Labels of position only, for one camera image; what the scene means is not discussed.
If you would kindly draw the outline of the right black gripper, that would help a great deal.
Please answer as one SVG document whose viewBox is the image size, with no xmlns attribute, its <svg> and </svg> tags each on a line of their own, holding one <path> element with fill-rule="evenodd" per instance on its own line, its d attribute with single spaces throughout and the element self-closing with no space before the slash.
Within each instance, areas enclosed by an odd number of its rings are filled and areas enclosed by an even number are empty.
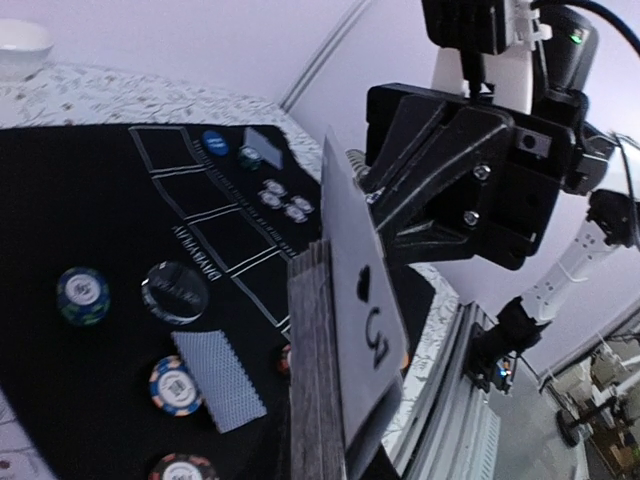
<svg viewBox="0 0 640 480">
<path fill-rule="evenodd" d="M 367 96 L 361 187 L 376 231 L 392 264 L 481 256 L 516 270 L 538 251 L 558 195 L 601 180 L 583 92 L 597 33 L 561 3 L 422 10 L 438 47 L 431 87 Z"/>
</svg>

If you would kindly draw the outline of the white chip cluster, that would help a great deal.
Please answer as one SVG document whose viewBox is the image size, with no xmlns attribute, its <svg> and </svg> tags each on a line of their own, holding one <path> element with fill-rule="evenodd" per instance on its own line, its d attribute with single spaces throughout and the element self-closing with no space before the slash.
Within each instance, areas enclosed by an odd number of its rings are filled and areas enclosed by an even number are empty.
<svg viewBox="0 0 640 480">
<path fill-rule="evenodd" d="M 258 196 L 261 202 L 271 209 L 278 210 L 283 206 L 281 198 L 278 195 L 273 194 L 271 191 L 260 191 Z"/>
<path fill-rule="evenodd" d="M 291 201 L 305 215 L 309 215 L 315 210 L 315 207 L 307 199 L 301 196 L 294 196 L 291 198 Z"/>
<path fill-rule="evenodd" d="M 307 215 L 296 205 L 287 204 L 284 206 L 284 214 L 293 222 L 301 224 L 308 220 Z"/>
</svg>

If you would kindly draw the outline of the blue card deck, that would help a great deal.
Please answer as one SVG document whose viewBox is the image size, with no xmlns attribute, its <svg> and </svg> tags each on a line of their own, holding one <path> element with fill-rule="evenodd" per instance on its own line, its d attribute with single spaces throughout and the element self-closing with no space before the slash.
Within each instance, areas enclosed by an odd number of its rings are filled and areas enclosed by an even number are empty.
<svg viewBox="0 0 640 480">
<path fill-rule="evenodd" d="M 402 396 L 407 337 L 365 194 L 325 135 L 321 238 L 289 266 L 291 476 L 359 479 Z"/>
</svg>

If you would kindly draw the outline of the green chip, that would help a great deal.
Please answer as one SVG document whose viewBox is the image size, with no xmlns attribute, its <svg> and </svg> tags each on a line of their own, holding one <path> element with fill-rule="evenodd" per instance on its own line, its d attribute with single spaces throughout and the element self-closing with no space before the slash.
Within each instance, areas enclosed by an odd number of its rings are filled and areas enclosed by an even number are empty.
<svg viewBox="0 0 640 480">
<path fill-rule="evenodd" d="M 56 284 L 57 309 L 74 326 L 101 322 L 111 305 L 111 292 L 104 276 L 89 267 L 66 270 Z"/>
<path fill-rule="evenodd" d="M 251 146 L 244 145 L 238 152 L 238 163 L 243 169 L 255 171 L 261 166 L 262 160 L 261 153 Z"/>
</svg>

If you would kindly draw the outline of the blue small blind button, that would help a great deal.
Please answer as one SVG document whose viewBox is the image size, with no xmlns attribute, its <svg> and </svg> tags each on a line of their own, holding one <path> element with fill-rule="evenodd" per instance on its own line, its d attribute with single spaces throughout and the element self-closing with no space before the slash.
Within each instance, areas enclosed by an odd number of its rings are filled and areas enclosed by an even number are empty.
<svg viewBox="0 0 640 480">
<path fill-rule="evenodd" d="M 202 134 L 202 143 L 206 147 L 209 153 L 224 157 L 229 154 L 229 145 L 225 138 L 214 130 L 206 130 Z"/>
</svg>

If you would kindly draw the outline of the red chip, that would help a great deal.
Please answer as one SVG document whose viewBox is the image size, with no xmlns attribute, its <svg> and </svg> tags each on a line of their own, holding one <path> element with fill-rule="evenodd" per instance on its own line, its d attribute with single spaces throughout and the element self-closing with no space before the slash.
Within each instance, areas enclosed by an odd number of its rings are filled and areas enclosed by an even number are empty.
<svg viewBox="0 0 640 480">
<path fill-rule="evenodd" d="M 290 371 L 291 371 L 290 362 L 291 362 L 291 345 L 287 344 L 281 349 L 278 356 L 277 363 L 276 363 L 277 371 L 284 377 L 290 376 Z"/>
<path fill-rule="evenodd" d="M 183 453 L 165 455 L 148 474 L 148 480 L 216 479 L 218 479 L 218 474 L 206 457 Z"/>
</svg>

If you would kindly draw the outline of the clear dealer button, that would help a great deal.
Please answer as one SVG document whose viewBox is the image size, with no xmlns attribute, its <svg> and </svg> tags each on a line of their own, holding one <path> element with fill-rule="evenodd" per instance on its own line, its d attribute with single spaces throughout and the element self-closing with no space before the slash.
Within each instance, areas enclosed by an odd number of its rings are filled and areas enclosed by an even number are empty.
<svg viewBox="0 0 640 480">
<path fill-rule="evenodd" d="M 141 283 L 141 294 L 152 314 L 174 325 L 187 325 L 199 319 L 210 299 L 201 276 L 176 261 L 154 265 Z"/>
</svg>

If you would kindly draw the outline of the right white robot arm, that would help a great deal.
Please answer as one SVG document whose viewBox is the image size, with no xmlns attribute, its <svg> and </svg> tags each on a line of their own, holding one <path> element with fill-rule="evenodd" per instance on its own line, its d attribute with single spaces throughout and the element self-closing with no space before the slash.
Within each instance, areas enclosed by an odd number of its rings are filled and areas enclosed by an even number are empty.
<svg viewBox="0 0 640 480">
<path fill-rule="evenodd" d="M 508 391 L 518 358 L 573 287 L 639 243 L 639 162 L 586 119 L 595 14 L 632 48 L 638 36 L 594 1 L 426 1 L 438 56 L 429 88 L 384 84 L 367 96 L 359 184 L 388 259 L 482 257 L 509 270 L 535 255 L 561 193 L 589 207 L 560 259 L 474 327 L 465 372 Z"/>
</svg>

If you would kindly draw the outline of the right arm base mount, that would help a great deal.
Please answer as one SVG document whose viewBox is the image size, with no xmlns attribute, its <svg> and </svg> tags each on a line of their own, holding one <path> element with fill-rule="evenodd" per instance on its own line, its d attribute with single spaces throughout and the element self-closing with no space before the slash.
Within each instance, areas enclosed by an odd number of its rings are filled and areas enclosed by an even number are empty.
<svg viewBox="0 0 640 480">
<path fill-rule="evenodd" d="M 494 386 L 507 395 L 513 383 L 517 360 L 541 339 L 549 322 L 530 317 L 523 299 L 516 297 L 499 312 L 497 323 L 485 329 L 476 321 L 471 329 L 465 373 L 474 386 L 489 393 Z"/>
</svg>

